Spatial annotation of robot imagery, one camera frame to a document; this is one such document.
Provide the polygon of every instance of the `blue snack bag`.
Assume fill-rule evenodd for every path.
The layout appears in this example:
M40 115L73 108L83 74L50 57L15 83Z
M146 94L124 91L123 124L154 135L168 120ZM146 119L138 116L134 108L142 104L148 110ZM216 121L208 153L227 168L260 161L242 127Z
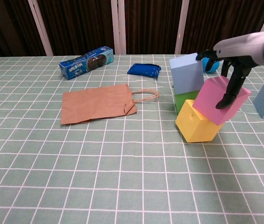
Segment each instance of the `blue snack bag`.
M135 63L128 70L128 74L138 75L138 76L147 76L151 78L158 78L160 70L161 70L161 67L156 64Z

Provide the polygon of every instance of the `table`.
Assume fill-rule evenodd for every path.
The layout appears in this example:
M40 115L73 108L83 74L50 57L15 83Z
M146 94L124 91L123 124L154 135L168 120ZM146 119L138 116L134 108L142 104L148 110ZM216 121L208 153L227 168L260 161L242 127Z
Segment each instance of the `table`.
M264 119L252 104L264 67L215 139L188 144L174 124L176 56L116 55L72 80L58 63L74 56L0 57L0 224L264 224ZM127 75L133 63L160 65L158 80ZM130 116L60 125L64 92L123 83L160 98Z

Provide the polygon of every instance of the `twisted paper handle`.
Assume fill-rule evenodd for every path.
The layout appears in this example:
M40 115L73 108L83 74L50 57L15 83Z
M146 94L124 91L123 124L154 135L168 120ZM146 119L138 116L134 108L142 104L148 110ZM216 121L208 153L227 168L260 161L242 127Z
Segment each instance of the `twisted paper handle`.
M155 98L158 98L160 96L159 93L156 90L139 90L139 91L132 92L132 94L143 93L143 92L150 92L150 93L152 93L154 95L151 96L151 97L143 98L143 99L135 99L135 100L133 100L134 103L138 103L138 102L145 101L145 100L148 100L148 99L155 99Z

